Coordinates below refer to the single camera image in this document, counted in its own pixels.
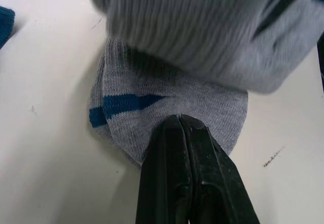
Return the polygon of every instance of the gray fabric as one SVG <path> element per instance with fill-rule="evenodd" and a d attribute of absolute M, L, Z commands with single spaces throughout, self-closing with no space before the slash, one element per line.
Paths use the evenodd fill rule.
<path fill-rule="evenodd" d="M 159 100 L 145 108 L 131 106 L 140 105 L 139 98 L 147 95 Z M 90 121 L 99 135 L 139 167 L 152 131 L 171 115 L 185 114 L 203 121 L 229 154 L 245 121 L 247 105 L 247 92 L 201 82 L 119 40 L 109 39 L 91 91 Z M 98 124 L 102 117 L 105 121 Z"/>
<path fill-rule="evenodd" d="M 324 31 L 316 0 L 93 1 L 111 36 L 207 82 L 261 93 L 276 90 Z"/>

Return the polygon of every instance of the sock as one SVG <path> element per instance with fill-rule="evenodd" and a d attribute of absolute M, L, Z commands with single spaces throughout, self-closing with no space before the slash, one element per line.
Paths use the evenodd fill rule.
<path fill-rule="evenodd" d="M 153 130 L 171 115 L 203 121 L 230 154 L 247 105 L 247 92 L 202 82 L 120 40 L 109 39 L 91 91 L 90 122 L 139 167 Z"/>
<path fill-rule="evenodd" d="M 0 7 L 0 49 L 6 43 L 11 34 L 14 27 L 14 21 L 15 12 L 4 7 Z"/>
<path fill-rule="evenodd" d="M 324 31 L 317 0 L 93 0 L 111 36 L 213 84 L 270 93 Z"/>

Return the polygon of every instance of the white surface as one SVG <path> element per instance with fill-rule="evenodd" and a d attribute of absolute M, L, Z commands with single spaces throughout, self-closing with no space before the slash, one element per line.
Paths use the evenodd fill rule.
<path fill-rule="evenodd" d="M 0 5 L 19 26 L 0 50 L 0 223 L 135 223 L 139 172 L 88 123 L 105 19 L 89 0 Z M 323 120 L 316 49 L 278 92 L 250 96 L 231 157 L 261 223 L 323 223 Z"/>

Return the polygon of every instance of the black marker mark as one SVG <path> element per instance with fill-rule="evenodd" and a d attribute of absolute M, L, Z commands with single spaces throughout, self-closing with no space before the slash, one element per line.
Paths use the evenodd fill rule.
<path fill-rule="evenodd" d="M 280 154 L 280 152 L 284 149 L 285 147 L 282 147 L 280 150 L 278 150 L 272 157 L 269 161 L 267 161 L 263 167 L 267 167 L 270 165 L 270 163 Z"/>
<path fill-rule="evenodd" d="M 37 114 L 36 111 L 35 111 L 35 107 L 34 107 L 34 105 L 31 107 L 31 111 L 32 111 L 34 114 Z"/>
<path fill-rule="evenodd" d="M 101 22 L 101 20 L 102 20 L 102 18 L 100 18 L 100 20 L 98 21 L 98 23 L 94 27 L 92 27 L 91 29 L 95 28 Z"/>

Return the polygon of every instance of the black clip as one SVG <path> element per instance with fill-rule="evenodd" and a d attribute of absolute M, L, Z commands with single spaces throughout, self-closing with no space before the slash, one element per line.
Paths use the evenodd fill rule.
<path fill-rule="evenodd" d="M 143 163 L 136 224 L 259 223 L 231 159 L 199 120 L 171 116 Z"/>

